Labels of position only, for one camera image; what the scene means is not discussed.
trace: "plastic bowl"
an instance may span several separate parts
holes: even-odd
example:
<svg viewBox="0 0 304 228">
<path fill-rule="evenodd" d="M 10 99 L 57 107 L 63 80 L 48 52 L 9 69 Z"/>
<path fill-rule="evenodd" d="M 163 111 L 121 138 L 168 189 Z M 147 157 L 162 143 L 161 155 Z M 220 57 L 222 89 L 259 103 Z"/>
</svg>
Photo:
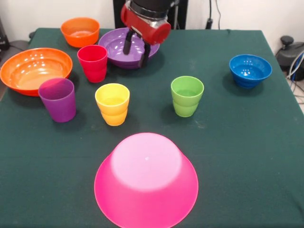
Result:
<svg viewBox="0 0 304 228">
<path fill-rule="evenodd" d="M 61 25 L 67 43 L 76 48 L 95 44 L 99 37 L 99 23 L 92 18 L 73 18 Z"/>
<path fill-rule="evenodd" d="M 39 96 L 45 81 L 68 78 L 73 67 L 70 56 L 53 48 L 35 48 L 8 59 L 0 70 L 2 82 L 9 88 L 28 96 Z"/>
<path fill-rule="evenodd" d="M 255 87 L 272 73 L 271 65 L 254 55 L 235 56 L 230 60 L 229 67 L 236 84 L 246 89 Z"/>
<path fill-rule="evenodd" d="M 99 167 L 95 198 L 104 215 L 123 228 L 169 228 L 193 208 L 196 172 L 168 138 L 139 133 L 120 142 Z"/>
<path fill-rule="evenodd" d="M 128 28 L 111 30 L 100 38 L 98 45 L 107 49 L 108 59 L 114 65 L 123 69 L 136 69 L 139 68 L 138 64 L 144 53 L 144 42 L 134 34 L 130 54 L 125 55 L 123 48 L 128 31 Z M 151 46 L 149 59 L 156 54 L 159 48 L 159 44 Z"/>
</svg>

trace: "large orange bowl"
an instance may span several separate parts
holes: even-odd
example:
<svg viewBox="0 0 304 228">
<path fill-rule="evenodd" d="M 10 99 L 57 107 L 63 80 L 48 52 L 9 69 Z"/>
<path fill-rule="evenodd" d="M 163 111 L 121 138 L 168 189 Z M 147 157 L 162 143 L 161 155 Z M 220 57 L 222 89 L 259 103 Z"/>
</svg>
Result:
<svg viewBox="0 0 304 228">
<path fill-rule="evenodd" d="M 61 25 L 67 43 L 76 48 L 95 44 L 99 37 L 99 23 L 92 18 L 72 18 Z"/>
<path fill-rule="evenodd" d="M 35 48 L 7 60 L 0 70 L 0 78 L 7 87 L 23 95 L 39 96 L 42 83 L 55 77 L 68 78 L 72 67 L 67 53 L 53 48 Z"/>
</svg>

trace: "green cup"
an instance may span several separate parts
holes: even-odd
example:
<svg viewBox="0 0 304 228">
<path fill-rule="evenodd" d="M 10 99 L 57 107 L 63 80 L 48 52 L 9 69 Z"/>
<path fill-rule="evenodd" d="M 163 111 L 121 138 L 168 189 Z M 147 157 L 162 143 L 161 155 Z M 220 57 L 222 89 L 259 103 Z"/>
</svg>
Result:
<svg viewBox="0 0 304 228">
<path fill-rule="evenodd" d="M 204 84 L 197 78 L 181 76 L 171 82 L 175 113 L 181 117 L 192 116 L 204 92 Z"/>
</svg>

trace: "yellow cup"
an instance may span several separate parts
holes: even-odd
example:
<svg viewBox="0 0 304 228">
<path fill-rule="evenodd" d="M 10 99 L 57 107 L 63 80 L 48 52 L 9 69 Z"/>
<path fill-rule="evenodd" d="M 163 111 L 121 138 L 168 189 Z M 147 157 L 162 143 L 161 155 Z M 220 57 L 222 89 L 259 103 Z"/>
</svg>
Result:
<svg viewBox="0 0 304 228">
<path fill-rule="evenodd" d="M 105 122 L 110 126 L 119 126 L 127 117 L 130 91 L 117 83 L 109 83 L 97 89 L 95 100 Z"/>
</svg>

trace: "plastic cup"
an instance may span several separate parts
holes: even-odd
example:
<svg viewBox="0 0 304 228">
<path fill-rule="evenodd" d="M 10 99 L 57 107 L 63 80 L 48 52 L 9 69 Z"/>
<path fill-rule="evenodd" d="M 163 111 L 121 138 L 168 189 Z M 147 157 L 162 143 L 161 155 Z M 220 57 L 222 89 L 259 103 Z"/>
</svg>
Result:
<svg viewBox="0 0 304 228">
<path fill-rule="evenodd" d="M 175 113 L 180 117 L 192 116 L 204 92 L 204 84 L 192 76 L 181 76 L 171 83 Z"/>
<path fill-rule="evenodd" d="M 78 51 L 77 56 L 89 82 L 97 83 L 105 79 L 108 52 L 103 46 L 83 47 Z"/>
<path fill-rule="evenodd" d="M 108 125 L 119 126 L 125 121 L 130 100 L 127 87 L 117 83 L 103 85 L 97 89 L 95 100 Z"/>
<path fill-rule="evenodd" d="M 55 122 L 68 122 L 76 115 L 74 84 L 70 80 L 50 79 L 40 86 L 38 94 Z"/>
<path fill-rule="evenodd" d="M 169 228 L 193 208 L 199 182 L 168 138 L 139 133 L 121 141 L 99 167 L 94 192 L 104 215 L 124 228 Z"/>
</svg>

